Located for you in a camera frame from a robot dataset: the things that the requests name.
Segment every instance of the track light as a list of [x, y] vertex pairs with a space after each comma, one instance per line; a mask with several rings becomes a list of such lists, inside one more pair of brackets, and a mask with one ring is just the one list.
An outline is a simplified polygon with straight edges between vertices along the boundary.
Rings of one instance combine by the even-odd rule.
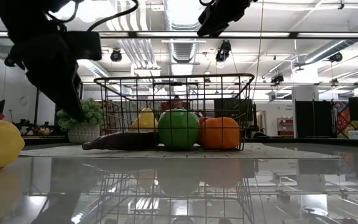
[[215, 60], [217, 63], [217, 67], [223, 68], [224, 61], [226, 61], [226, 59], [229, 57], [230, 51], [231, 51], [230, 41], [224, 40], [216, 54]]
[[122, 55], [121, 55], [121, 49], [119, 48], [115, 48], [112, 50], [112, 53], [110, 55], [110, 59], [113, 62], [120, 62], [122, 59]]

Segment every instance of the robotic arm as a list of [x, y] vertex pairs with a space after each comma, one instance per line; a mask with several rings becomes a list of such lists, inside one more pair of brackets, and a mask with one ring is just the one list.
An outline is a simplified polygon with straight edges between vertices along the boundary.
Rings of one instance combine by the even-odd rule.
[[[102, 57], [100, 36], [92, 30], [111, 19], [134, 12], [139, 3], [127, 11], [95, 22], [87, 31], [67, 31], [64, 23], [75, 18], [78, 5], [83, 0], [73, 0], [74, 14], [61, 21], [51, 14], [58, 12], [70, 0], [0, 0], [0, 18], [13, 41], [7, 66], [25, 70], [27, 78], [72, 118], [84, 120], [77, 89], [81, 82], [77, 74], [78, 59], [100, 60]], [[257, 0], [212, 0], [199, 17], [202, 24], [197, 34], [217, 37], [238, 21], [250, 2]]]

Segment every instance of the colorful artwork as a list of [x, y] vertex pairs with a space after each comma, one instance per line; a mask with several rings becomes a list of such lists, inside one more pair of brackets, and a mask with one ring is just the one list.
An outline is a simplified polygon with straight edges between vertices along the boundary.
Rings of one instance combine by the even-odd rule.
[[349, 138], [349, 131], [358, 128], [358, 121], [351, 121], [351, 114], [349, 104], [345, 101], [336, 101], [335, 108], [337, 109], [336, 117], [336, 135], [337, 138]]

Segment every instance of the green succulent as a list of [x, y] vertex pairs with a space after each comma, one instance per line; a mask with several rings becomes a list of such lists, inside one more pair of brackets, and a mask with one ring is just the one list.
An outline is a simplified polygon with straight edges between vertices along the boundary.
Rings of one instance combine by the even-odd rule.
[[57, 113], [59, 118], [58, 124], [63, 129], [70, 129], [73, 126], [77, 125], [87, 125], [87, 124], [103, 124], [103, 111], [100, 108], [101, 105], [94, 101], [93, 99], [81, 100], [81, 107], [84, 111], [85, 121], [78, 122], [76, 119], [70, 117], [64, 110], [60, 110]]

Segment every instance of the potted plant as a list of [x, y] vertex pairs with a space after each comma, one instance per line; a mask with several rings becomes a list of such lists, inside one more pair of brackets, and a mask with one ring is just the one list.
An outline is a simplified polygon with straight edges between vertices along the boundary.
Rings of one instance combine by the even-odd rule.
[[84, 122], [78, 122], [63, 110], [57, 113], [58, 124], [68, 130], [68, 140], [74, 144], [83, 144], [99, 137], [100, 126], [103, 124], [103, 111], [98, 102], [93, 99], [81, 100], [81, 107], [85, 115]]

